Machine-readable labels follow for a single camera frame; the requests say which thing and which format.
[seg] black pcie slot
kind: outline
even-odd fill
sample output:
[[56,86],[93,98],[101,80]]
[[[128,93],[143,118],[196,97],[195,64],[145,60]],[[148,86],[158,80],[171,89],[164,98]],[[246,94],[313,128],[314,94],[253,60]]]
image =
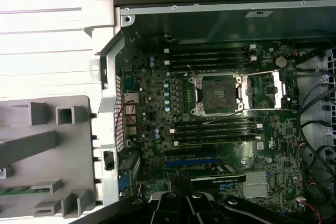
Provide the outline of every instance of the black pcie slot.
[[202,141],[202,140],[220,140],[228,138],[239,138],[239,137],[249,137],[256,136],[252,132],[232,132],[230,134],[217,134],[217,135],[204,135],[204,136],[179,136],[176,137],[175,141]]
[[193,61],[171,61],[170,62],[170,67],[175,67],[175,66],[185,66],[185,65],[190,65],[190,66],[199,66],[199,65],[222,65],[222,66],[228,66],[232,64],[245,64],[249,63],[248,60],[242,59],[242,60],[226,60],[226,59],[217,59],[217,60],[193,60]]
[[175,155],[190,155],[197,153],[214,153],[217,152],[216,147],[202,147],[202,148],[180,148],[174,150],[164,151],[165,156],[175,156]]
[[[210,66],[193,66],[193,70],[194,71],[202,71],[202,70],[235,70],[235,69],[240,69],[240,68],[244,68],[249,64],[231,64],[229,63],[228,65],[210,65]],[[179,66],[170,66],[170,71],[186,71],[186,70],[190,70],[190,68],[188,68],[187,66],[185,67],[179,67]]]
[[203,139],[180,139],[177,140],[180,146],[183,145],[202,145],[202,144],[221,144],[221,143],[231,143],[231,142],[248,142],[256,141],[255,135],[247,135],[243,137],[217,137],[217,138],[203,138]]
[[254,123],[239,123],[239,124],[222,124],[222,125],[185,125],[185,126],[178,126],[175,127],[175,134],[184,131],[206,131],[206,130],[221,130],[221,129],[236,129],[236,128],[255,128]]
[[187,49],[187,50],[176,50],[170,49],[171,55],[179,56],[179,55],[189,55],[189,54],[206,54],[209,52],[216,53],[226,53],[226,52],[241,52],[246,53],[248,50],[247,47],[231,47],[231,48],[198,48],[198,49]]
[[228,124],[228,123],[240,123],[240,122],[254,122],[254,118],[234,118],[234,119],[223,119],[221,122],[212,122],[208,124],[203,124],[206,122],[210,122],[211,120],[200,120],[200,121],[186,121],[186,122],[175,122],[174,125],[176,127],[180,125],[199,125],[199,126],[208,126],[208,125],[214,125],[214,124]]
[[212,135],[223,135],[230,133],[244,133],[244,132],[253,132],[254,128],[239,128],[239,129],[222,129],[220,131],[193,131],[193,132],[178,132],[174,134],[174,138],[177,139],[179,137],[188,137],[188,136],[212,136]]
[[242,54],[202,54],[202,55],[183,55],[178,57],[171,57],[170,60],[174,61],[193,61],[193,60],[207,60],[207,59],[221,59],[221,60],[249,60],[248,55]]

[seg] black cable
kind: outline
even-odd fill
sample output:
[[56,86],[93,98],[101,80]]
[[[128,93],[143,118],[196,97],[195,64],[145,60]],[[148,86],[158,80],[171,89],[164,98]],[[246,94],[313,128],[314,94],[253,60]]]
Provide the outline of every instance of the black cable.
[[322,100],[323,98],[329,96],[332,93],[336,92],[336,87],[331,88],[329,90],[327,90],[326,92],[318,95],[317,97],[315,97],[314,99],[312,99],[306,106],[304,106],[302,108],[302,110],[300,110],[297,114],[297,129],[301,135],[301,138],[303,139],[303,141],[307,144],[308,149],[312,152],[313,155],[315,155],[317,157],[317,159],[322,163],[323,166],[326,167],[326,169],[334,174],[334,171],[330,168],[330,166],[326,163],[326,161],[314,150],[314,148],[309,144],[303,130],[301,127],[301,115],[303,113],[305,113],[310,107],[312,107],[314,104],[316,104],[318,101]]
[[[335,147],[331,145],[321,145],[320,147],[317,148],[316,152],[320,155],[320,152],[326,148],[332,148],[335,151]],[[311,169],[313,165],[316,163],[316,156],[314,156],[313,160],[311,163],[308,165],[307,169]]]
[[336,49],[336,46],[335,44],[327,37],[327,35],[321,31],[321,30],[317,30],[317,29],[314,29],[314,30],[308,30],[308,31],[303,31],[301,33],[298,33],[296,35],[294,35],[293,37],[289,38],[286,42],[286,45],[288,45],[293,39],[301,36],[301,35],[304,35],[304,34],[310,34],[310,33],[319,33],[320,35],[323,36],[323,38],[325,39],[325,41],[332,47],[332,48],[335,48]]
[[302,73],[316,73],[315,68],[296,68],[296,71]]
[[304,127],[306,127],[307,125],[312,124],[312,123],[319,123],[319,124],[321,124],[322,126],[325,126],[325,127],[331,127],[331,124],[328,123],[328,122],[326,122],[326,121],[323,121],[323,120],[312,120],[312,121],[307,121],[307,122],[303,123],[303,124],[301,125],[301,128],[304,128]]
[[327,71],[327,70],[319,69],[319,73],[324,73],[324,74],[326,74],[327,76],[330,76],[330,77],[336,79],[336,74],[334,74],[334,73],[332,73],[332,72],[329,72],[329,71]]
[[297,68],[296,69],[297,72],[302,72],[302,73],[319,73],[319,74],[326,74],[327,76],[330,76],[332,78],[336,79],[336,74],[329,72],[327,70],[324,69],[318,69],[318,71],[316,71],[315,68]]
[[315,86],[313,86],[313,87],[308,91],[308,93],[306,94],[306,96],[304,97],[301,106],[304,106],[304,104],[306,103],[306,100],[308,99],[309,95],[310,95],[316,88],[318,88],[318,87],[327,87],[327,86],[329,86],[329,83],[319,83],[319,84],[316,84]]

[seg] green circuit board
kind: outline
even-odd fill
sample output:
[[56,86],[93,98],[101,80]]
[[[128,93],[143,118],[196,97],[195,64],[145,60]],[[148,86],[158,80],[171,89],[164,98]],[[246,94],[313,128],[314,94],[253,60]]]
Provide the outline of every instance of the green circuit board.
[[[279,71],[280,80],[284,83],[285,95],[281,101],[282,108],[279,110],[246,111],[228,119],[219,120],[218,123],[223,124],[219,125],[223,127],[223,131],[231,130],[224,128],[226,122],[230,125],[241,120],[244,125],[247,125],[244,131],[252,132],[252,136],[249,136],[249,133],[242,133],[241,138],[234,140],[215,139],[213,136],[218,132],[217,124],[213,126],[210,124],[213,127],[212,130],[211,127],[206,128],[205,125],[198,123],[218,120],[223,117],[222,115],[203,117],[191,113],[202,94],[195,93],[195,85],[188,79],[204,73],[217,76],[218,73],[222,74],[223,70],[194,70],[188,67],[186,70],[172,71],[168,62],[169,54],[164,54],[162,50],[161,52],[159,50],[139,52],[132,63],[122,70],[123,92],[137,93],[139,96],[134,115],[126,115],[126,118],[132,116],[137,125],[126,119],[125,132],[126,138],[133,138],[141,149],[142,168],[137,183],[142,186],[142,195],[145,198],[149,198],[156,191],[167,190],[166,175],[175,170],[186,170],[191,178],[196,180],[202,177],[220,177],[227,173],[237,177],[246,174],[245,182],[229,180],[222,184],[213,182],[215,186],[201,184],[197,190],[213,194],[218,201],[228,195],[235,195],[275,211],[302,210],[296,203],[296,197],[302,195],[302,181],[301,172],[295,161],[299,139],[295,128],[298,91],[295,66],[290,59],[292,50],[282,46],[278,41],[260,42],[254,45],[253,61],[246,68],[230,70],[238,74],[266,72],[249,77],[247,95],[250,106],[256,109],[275,106],[277,90],[272,74],[267,71]],[[249,43],[198,45],[202,50],[238,46],[248,47]],[[197,46],[173,46],[170,50],[197,51]],[[287,64],[283,68],[275,64],[279,57],[287,58]],[[212,80],[226,82],[223,87],[232,86],[232,79],[227,76],[206,77],[203,79],[206,83],[204,87],[212,89],[209,92],[213,92],[216,87],[221,87]],[[228,92],[228,89],[225,88],[225,94],[224,91],[215,90],[215,98],[236,94],[233,94],[232,89],[231,93]],[[210,104],[207,105],[209,113],[229,113],[232,110],[234,105],[232,99],[230,104],[214,104],[212,97],[209,97],[208,93],[206,93],[207,97],[204,94],[204,104]],[[181,141],[176,144],[178,141],[175,129],[178,129],[179,125],[184,127],[189,124],[191,128],[183,132],[184,136],[189,136],[188,129],[192,129],[204,139],[181,138]]]

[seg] circuit board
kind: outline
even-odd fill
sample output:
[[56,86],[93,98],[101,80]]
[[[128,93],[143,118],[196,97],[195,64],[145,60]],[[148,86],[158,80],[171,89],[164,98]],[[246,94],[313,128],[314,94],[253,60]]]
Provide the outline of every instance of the circuit board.
[[[278,41],[250,44],[142,51],[122,70],[123,92],[129,94],[124,102],[136,100],[124,112],[125,134],[132,139],[129,145],[141,150],[137,184],[143,197],[167,190],[167,173],[185,170],[194,190],[211,193],[217,201],[234,195],[275,211],[303,210],[296,202],[302,181],[295,160],[299,135],[293,52]],[[210,58],[202,61],[200,51]],[[227,58],[212,59],[213,51]],[[241,51],[248,57],[240,59]],[[276,65],[280,57],[285,66]],[[277,109],[275,70],[283,83]],[[243,99],[250,109],[239,113],[243,105],[235,82],[243,75],[249,77]],[[197,88],[191,79],[199,76],[203,86]],[[204,107],[196,111],[198,104]]]

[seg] pcie slot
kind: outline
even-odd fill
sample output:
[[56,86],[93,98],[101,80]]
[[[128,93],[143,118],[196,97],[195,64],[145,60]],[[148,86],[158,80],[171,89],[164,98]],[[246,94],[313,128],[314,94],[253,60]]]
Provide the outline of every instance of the pcie slot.
[[230,52],[240,52],[241,54],[246,53],[248,50],[247,47],[231,47],[231,48],[206,48],[206,49],[187,49],[187,50],[183,50],[183,49],[179,49],[174,51],[174,49],[171,49],[171,55],[172,56],[180,56],[180,55],[189,55],[189,54],[208,54],[208,53],[230,53]]
[[[185,66],[185,65],[190,65],[190,66],[199,66],[199,65],[221,65],[221,66],[229,66],[232,65],[232,62],[223,62],[224,60],[230,60],[230,59],[217,59],[217,60],[209,60],[209,59],[202,59],[202,60],[192,60],[192,61],[171,61],[170,62],[170,67],[175,67],[175,66]],[[242,60],[232,60],[234,64],[246,64],[249,63],[247,59],[242,59]]]
[[202,148],[179,148],[174,150],[164,151],[164,155],[167,157],[178,156],[178,155],[191,155],[191,154],[201,154],[201,153],[215,153],[218,149],[215,147],[202,147]]
[[217,135],[205,135],[205,136],[180,136],[176,137],[175,141],[202,141],[202,140],[212,140],[212,139],[226,139],[226,138],[239,138],[246,136],[256,136],[256,134],[250,133],[248,131],[244,133],[231,133],[231,134],[217,134]]
[[202,164],[218,164],[219,159],[194,159],[194,160],[181,160],[181,161],[167,161],[166,166],[184,166],[184,165],[202,165]]
[[202,120],[202,121],[186,121],[186,122],[175,122],[175,126],[180,125],[199,125],[199,126],[208,126],[208,125],[214,125],[214,124],[236,124],[240,122],[254,122],[255,120],[253,118],[234,118],[234,119],[223,119],[221,122],[213,122],[208,124],[203,124],[204,122],[208,122],[210,120]]
[[176,132],[174,135],[175,139],[181,137],[202,137],[202,136],[219,136],[219,135],[230,135],[230,134],[243,134],[254,132],[254,128],[239,128],[239,129],[221,129],[220,131],[197,131],[197,132]]
[[206,59],[220,59],[220,60],[248,60],[247,55],[242,54],[208,54],[208,55],[183,55],[178,57],[171,57],[171,61],[183,60],[206,60]]
[[219,144],[219,143],[231,143],[231,142],[247,142],[247,141],[256,141],[256,135],[249,134],[245,136],[226,136],[226,137],[205,137],[202,139],[199,138],[182,138],[179,140],[175,140],[178,142],[177,145],[184,145],[184,144],[192,144],[192,145],[199,145],[199,144]]
[[244,124],[234,124],[234,125],[199,125],[199,126],[178,126],[175,127],[175,134],[184,131],[206,131],[206,130],[222,130],[222,129],[240,129],[240,128],[252,128],[255,129],[255,125],[253,123],[244,123]]
[[[188,68],[186,65],[189,65],[189,63],[185,64],[185,67],[181,66],[181,67],[174,67],[174,66],[170,66],[170,71],[186,71],[186,70],[190,70],[190,68]],[[235,69],[239,69],[239,68],[243,68],[244,66],[246,66],[246,64],[231,64],[229,63],[228,65],[213,65],[213,66],[193,66],[193,70],[194,71],[202,71],[202,70],[235,70]]]

